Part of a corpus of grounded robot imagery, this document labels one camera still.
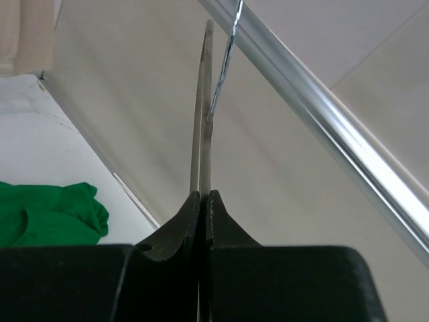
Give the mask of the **grey clothes hanger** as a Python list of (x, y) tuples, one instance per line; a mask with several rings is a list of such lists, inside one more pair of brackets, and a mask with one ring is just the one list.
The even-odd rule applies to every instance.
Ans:
[(229, 35), (221, 65), (221, 72), (215, 90), (212, 90), (212, 39), (214, 20), (206, 22), (194, 107), (194, 125), (192, 132), (192, 153), (190, 166), (190, 192), (198, 191), (201, 197), (207, 197), (211, 191), (211, 147), (213, 117), (217, 101), (225, 82), (239, 20), (243, 10), (243, 1), (238, 1), (233, 12), (231, 34)]

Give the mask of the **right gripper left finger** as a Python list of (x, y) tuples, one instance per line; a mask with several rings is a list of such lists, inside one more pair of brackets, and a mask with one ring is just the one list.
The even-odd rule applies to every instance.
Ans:
[(138, 243), (145, 264), (144, 304), (160, 321), (196, 321), (201, 196), (191, 192), (177, 214)]

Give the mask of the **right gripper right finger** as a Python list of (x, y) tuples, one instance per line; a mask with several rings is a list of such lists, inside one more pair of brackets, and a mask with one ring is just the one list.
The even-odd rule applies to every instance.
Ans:
[(205, 215), (204, 312), (212, 321), (263, 321), (264, 248), (229, 215), (217, 190)]

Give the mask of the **green t shirt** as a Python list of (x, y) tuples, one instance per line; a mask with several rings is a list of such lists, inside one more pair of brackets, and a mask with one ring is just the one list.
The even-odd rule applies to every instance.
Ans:
[(1, 247), (95, 245), (109, 232), (97, 188), (1, 183)]

